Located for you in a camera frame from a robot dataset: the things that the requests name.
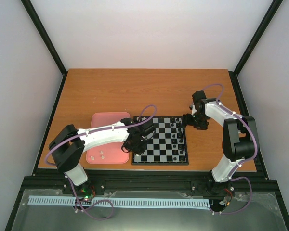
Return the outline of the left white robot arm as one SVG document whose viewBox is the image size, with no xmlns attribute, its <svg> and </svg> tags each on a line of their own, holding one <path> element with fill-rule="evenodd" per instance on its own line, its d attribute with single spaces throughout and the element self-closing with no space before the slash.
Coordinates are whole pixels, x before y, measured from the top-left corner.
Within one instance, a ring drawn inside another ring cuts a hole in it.
<svg viewBox="0 0 289 231">
<path fill-rule="evenodd" d="M 124 118 L 111 125 L 90 129 L 67 125 L 49 145 L 48 155 L 53 157 L 57 170 L 70 179 L 74 189 L 84 194 L 90 190 L 91 182 L 79 162 L 83 152 L 110 143 L 121 143 L 122 151 L 143 154 L 148 144 L 146 136 L 153 132 L 152 118 L 142 122 Z"/>
</svg>

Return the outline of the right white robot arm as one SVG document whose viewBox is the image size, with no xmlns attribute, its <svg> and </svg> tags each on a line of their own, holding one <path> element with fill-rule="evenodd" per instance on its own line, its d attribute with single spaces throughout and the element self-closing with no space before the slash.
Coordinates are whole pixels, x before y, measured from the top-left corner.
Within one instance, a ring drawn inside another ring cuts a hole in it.
<svg viewBox="0 0 289 231">
<path fill-rule="evenodd" d="M 182 125 L 207 130 L 209 119 L 213 119 L 223 128 L 223 156 L 211 175 L 216 183 L 230 181 L 244 162 L 254 159 L 258 154 L 255 119 L 231 111 L 216 98 L 207 98 L 203 90 L 196 91 L 192 100 L 189 106 L 191 113 L 182 116 Z"/>
</svg>

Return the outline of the pink plastic tray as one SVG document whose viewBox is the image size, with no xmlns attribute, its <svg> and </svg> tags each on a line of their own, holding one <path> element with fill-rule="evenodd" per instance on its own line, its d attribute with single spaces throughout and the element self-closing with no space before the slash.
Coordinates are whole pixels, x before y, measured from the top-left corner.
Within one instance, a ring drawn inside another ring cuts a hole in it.
<svg viewBox="0 0 289 231">
<path fill-rule="evenodd" d="M 120 122 L 124 118 L 130 118 L 127 112 L 104 112 L 95 113 L 92 116 L 91 128 L 112 127 L 114 125 L 123 126 Z M 129 160 L 129 153 L 122 151 L 121 147 L 124 138 L 128 134 L 123 129 L 104 130 L 92 134 L 86 150 L 86 161 L 89 164 L 124 164 Z"/>
</svg>

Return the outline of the black white chessboard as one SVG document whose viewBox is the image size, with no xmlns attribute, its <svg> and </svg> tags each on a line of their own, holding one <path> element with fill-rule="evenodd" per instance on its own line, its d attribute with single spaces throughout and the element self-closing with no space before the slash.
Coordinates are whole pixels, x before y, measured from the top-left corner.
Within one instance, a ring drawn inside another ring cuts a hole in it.
<svg viewBox="0 0 289 231">
<path fill-rule="evenodd" d="M 175 118 L 174 127 L 171 127 L 171 119 Z M 153 119 L 155 132 L 146 136 L 148 138 L 147 149 L 142 155 L 132 154 L 133 165 L 188 165 L 188 152 L 185 128 L 182 126 L 183 143 L 179 143 L 177 122 L 179 116 L 156 116 Z M 176 134 L 177 143 L 172 143 L 172 135 Z"/>
</svg>

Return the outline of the black aluminium frame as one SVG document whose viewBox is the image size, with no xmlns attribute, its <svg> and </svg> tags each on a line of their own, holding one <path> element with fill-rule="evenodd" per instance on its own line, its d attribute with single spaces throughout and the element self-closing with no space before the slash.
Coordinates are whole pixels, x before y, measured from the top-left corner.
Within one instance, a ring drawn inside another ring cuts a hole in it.
<svg viewBox="0 0 289 231">
<path fill-rule="evenodd" d="M 52 112 L 43 136 L 42 145 L 45 144 L 47 135 L 49 134 L 49 130 L 51 124 L 53 122 L 54 114 L 57 109 L 57 105 L 59 103 L 59 99 L 62 95 L 63 88 L 66 83 L 67 74 L 69 71 L 63 65 L 59 54 L 57 53 L 46 29 L 41 22 L 33 4 L 29 0 L 22 1 L 22 4 L 28 13 L 31 21 L 35 25 L 40 37 L 43 39 L 47 49 L 49 50 L 52 58 L 54 59 L 56 65 L 58 66 L 61 74 L 62 74 L 62 81 L 60 83 L 60 87 L 55 98 L 55 102 L 52 108 Z M 270 4 L 267 12 L 265 13 L 263 19 L 261 20 L 256 32 L 254 33 L 252 39 L 250 40 L 248 46 L 246 47 L 242 57 L 240 58 L 238 64 L 236 65 L 234 71 L 230 71 L 229 77 L 232 83 L 232 88 L 234 90 L 234 94 L 236 97 L 236 102 L 238 104 L 240 112 L 247 116 L 248 109 L 245 103 L 245 99 L 238 81 L 238 75 L 243 69 L 245 63 L 247 62 L 248 58 L 252 54 L 253 50 L 255 49 L 257 43 L 259 42 L 260 38 L 262 37 L 263 33 L 267 29 L 268 25 L 270 24 L 271 20 L 273 19 L 275 13 L 277 12 L 278 8 L 282 4 L 280 0 L 274 0 Z M 264 192 L 268 191 L 271 193 L 275 193 L 277 196 L 277 204 L 281 211 L 283 222 L 286 226 L 286 229 L 289 231 L 289 215 L 283 201 L 280 188 L 276 180 L 271 180 L 268 177 L 267 169 L 264 165 L 264 160 L 262 154 L 258 154 L 255 160 L 256 164 L 256 172 L 255 173 L 238 173 L 238 177 L 247 176 L 251 180 L 251 185 L 253 187 L 254 192 Z M 156 191 L 158 189 L 162 190 L 163 192 L 167 189 L 169 190 L 183 190 L 186 189 L 187 185 L 196 182 L 196 181 L 204 181 L 206 172 L 194 172 L 194 173 L 179 173 L 177 175 L 174 174 L 173 171 L 166 171 L 166 172 L 154 172 L 144 171 L 141 170 L 139 172 L 131 170 L 127 171 L 126 173 L 119 174 L 115 176 L 114 170 L 91 170 L 89 174 L 97 174 L 99 176 L 100 182 L 105 182 L 107 187 L 115 185 L 120 190 L 136 190 L 136 191 Z M 37 165 L 34 165 L 33 171 L 31 176 L 24 177 L 22 182 L 20 191 L 16 198 L 15 204 L 13 206 L 11 215 L 9 217 L 8 223 L 6 225 L 6 230 L 10 231 L 16 227 L 16 220 L 17 216 L 20 214 L 20 202 L 24 195 L 25 190 L 33 190 L 33 189 L 45 189 L 45 190 L 55 190 L 61 189 L 63 187 L 63 176 L 61 176 L 55 170 L 39 170 Z"/>
</svg>

